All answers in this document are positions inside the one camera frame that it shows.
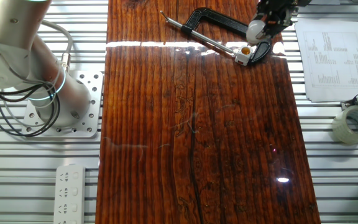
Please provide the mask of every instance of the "wooden board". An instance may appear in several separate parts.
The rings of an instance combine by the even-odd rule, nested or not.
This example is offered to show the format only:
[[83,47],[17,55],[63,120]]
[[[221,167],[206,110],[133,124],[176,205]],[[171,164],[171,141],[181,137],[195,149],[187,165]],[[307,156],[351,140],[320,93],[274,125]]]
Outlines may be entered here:
[[159,13],[248,23],[256,3],[110,0],[96,223],[320,223],[281,37],[242,67]]

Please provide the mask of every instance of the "cable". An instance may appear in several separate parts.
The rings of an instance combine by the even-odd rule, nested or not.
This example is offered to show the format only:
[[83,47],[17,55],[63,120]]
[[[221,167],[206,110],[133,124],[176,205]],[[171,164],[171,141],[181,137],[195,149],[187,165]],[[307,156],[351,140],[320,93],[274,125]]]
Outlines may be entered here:
[[56,98],[56,104],[57,104],[57,107],[55,107],[55,104],[52,104],[52,112],[51,112],[51,116],[49,117],[48,121],[42,126],[42,128],[40,128],[39,130],[31,133],[31,134],[22,134],[20,132],[18,132],[17,130],[15,130],[12,126],[12,124],[8,121],[8,119],[6,118],[5,114],[3,113],[2,111],[2,108],[1,108],[1,105],[0,105],[0,112],[1,112],[1,115],[2,117],[4,118],[4,120],[6,121],[6,123],[9,125],[9,127],[12,128],[13,131],[15,131],[15,133],[12,133],[8,130],[6,130],[5,128],[3,128],[0,124],[0,128],[8,133],[8,134],[11,134],[13,136],[20,136],[20,137],[35,137],[35,136],[38,136],[44,132],[46,132],[50,127],[53,126],[53,124],[56,122],[59,114],[60,114],[60,100],[59,100],[59,97],[57,96]]
[[19,99],[16,99],[16,100],[14,100],[14,99],[8,99],[8,98],[6,98],[6,97],[4,97],[3,96],[3,92],[0,92],[0,98],[1,99],[3,99],[3,100],[5,100],[5,101],[8,101],[8,102],[20,102],[20,101],[23,101],[23,100],[25,100],[25,99],[27,99],[31,94],[33,94],[35,91],[37,91],[39,88],[41,88],[41,87],[44,87],[44,86],[46,86],[46,85],[48,85],[48,83],[44,83],[44,84],[41,84],[41,85],[36,85],[36,86],[33,86],[32,88],[30,88],[30,89],[32,89],[30,92],[28,92],[28,94],[26,94],[25,96],[23,96],[22,98],[19,98]]
[[19,120],[19,118],[16,118],[16,117],[13,115],[13,113],[12,113],[11,109],[8,107],[6,101],[3,100],[2,102],[4,102],[5,109],[7,110],[7,112],[9,113],[9,115],[11,115],[11,117],[12,117],[15,121],[17,121],[19,124],[21,124],[21,125],[23,125],[23,126],[25,126],[25,127],[41,127],[41,126],[44,125],[44,124],[35,124],[35,125],[32,125],[32,124],[26,124],[25,122],[22,122],[21,120]]
[[71,36],[71,34],[64,29],[63,27],[59,26],[58,24],[49,22],[49,21],[42,21],[42,25],[45,25],[47,27],[53,28],[55,30],[58,30],[60,32],[62,32],[68,39],[68,44],[67,44],[67,49],[65,51],[65,53],[70,53],[71,48],[73,47],[73,37]]

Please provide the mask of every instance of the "metal plate with holes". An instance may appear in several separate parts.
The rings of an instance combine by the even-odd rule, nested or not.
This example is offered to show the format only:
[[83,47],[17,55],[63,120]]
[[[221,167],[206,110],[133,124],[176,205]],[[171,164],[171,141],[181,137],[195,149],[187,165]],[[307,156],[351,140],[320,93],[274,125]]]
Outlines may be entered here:
[[[72,126],[57,127],[53,126],[43,134],[35,138],[91,138],[98,131],[98,115],[100,110],[100,100],[103,86],[103,74],[92,71],[70,71],[70,75],[82,82],[91,95],[88,112]],[[24,122],[26,124],[42,124],[43,121],[38,117],[35,107],[28,101],[25,110]],[[24,134],[33,133],[35,130],[23,126]]]

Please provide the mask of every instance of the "clear tape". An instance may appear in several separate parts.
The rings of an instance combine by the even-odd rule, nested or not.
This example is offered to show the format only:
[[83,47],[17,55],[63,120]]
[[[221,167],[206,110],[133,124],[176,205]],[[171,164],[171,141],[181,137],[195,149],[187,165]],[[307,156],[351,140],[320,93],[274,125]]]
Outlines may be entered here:
[[347,124],[347,118],[351,118],[358,124],[358,106],[348,107],[338,114],[333,120],[334,135],[346,144],[358,143],[358,132],[353,131]]

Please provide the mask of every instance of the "power outlet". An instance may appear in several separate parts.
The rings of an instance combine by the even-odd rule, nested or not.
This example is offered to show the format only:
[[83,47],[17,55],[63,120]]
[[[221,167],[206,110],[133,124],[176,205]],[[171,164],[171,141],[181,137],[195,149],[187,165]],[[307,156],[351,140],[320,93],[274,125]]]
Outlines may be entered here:
[[53,224],[83,224],[85,167],[60,166],[56,170]]

